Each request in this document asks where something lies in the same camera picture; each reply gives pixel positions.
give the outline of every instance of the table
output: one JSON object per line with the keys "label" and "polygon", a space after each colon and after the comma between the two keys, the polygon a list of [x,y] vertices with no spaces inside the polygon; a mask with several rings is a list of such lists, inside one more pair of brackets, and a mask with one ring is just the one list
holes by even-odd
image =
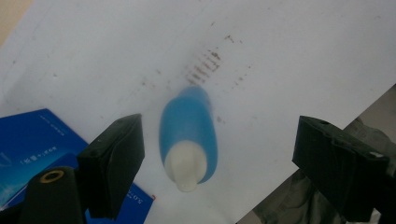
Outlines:
{"label": "table", "polygon": [[0,1],[0,46],[8,34],[23,16],[33,0],[1,0]]}
{"label": "table", "polygon": [[[147,223],[235,223],[291,175],[300,115],[344,128],[396,83],[396,2],[34,1],[0,48],[0,116],[47,107],[86,141],[143,115]],[[163,107],[199,84],[219,164],[182,193],[161,164]]]}

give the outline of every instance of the book cover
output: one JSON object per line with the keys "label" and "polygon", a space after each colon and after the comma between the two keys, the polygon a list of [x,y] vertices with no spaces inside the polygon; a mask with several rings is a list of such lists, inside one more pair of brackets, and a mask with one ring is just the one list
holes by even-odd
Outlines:
{"label": "book cover", "polygon": [[48,109],[0,119],[0,205],[37,173],[87,143]]}

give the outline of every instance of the blue bottle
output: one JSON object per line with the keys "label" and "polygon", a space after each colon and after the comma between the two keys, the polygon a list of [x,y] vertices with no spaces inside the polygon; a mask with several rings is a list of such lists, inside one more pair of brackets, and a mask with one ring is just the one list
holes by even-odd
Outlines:
{"label": "blue bottle", "polygon": [[218,147],[206,92],[188,87],[163,110],[160,127],[163,166],[178,189],[193,191],[216,170]]}

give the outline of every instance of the blue cover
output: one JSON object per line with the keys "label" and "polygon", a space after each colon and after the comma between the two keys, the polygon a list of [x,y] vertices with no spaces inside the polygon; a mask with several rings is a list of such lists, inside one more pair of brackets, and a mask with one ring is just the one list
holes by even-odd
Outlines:
{"label": "blue cover", "polygon": [[87,143],[48,109],[0,119],[0,205],[37,173]]}
{"label": "blue cover", "polygon": [[[0,210],[23,201],[25,185],[43,169],[78,167],[76,155],[86,146],[48,109],[0,119],[0,195],[4,201]],[[143,224],[152,203],[152,197],[132,184],[116,221],[90,218],[87,211],[87,223]]]}

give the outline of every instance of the bottle cap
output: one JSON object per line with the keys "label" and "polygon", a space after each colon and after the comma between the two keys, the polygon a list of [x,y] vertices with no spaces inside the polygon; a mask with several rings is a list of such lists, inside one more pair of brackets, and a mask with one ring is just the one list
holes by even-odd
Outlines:
{"label": "bottle cap", "polygon": [[165,171],[183,192],[196,189],[206,173],[206,155],[202,147],[192,141],[181,141],[169,150]]}

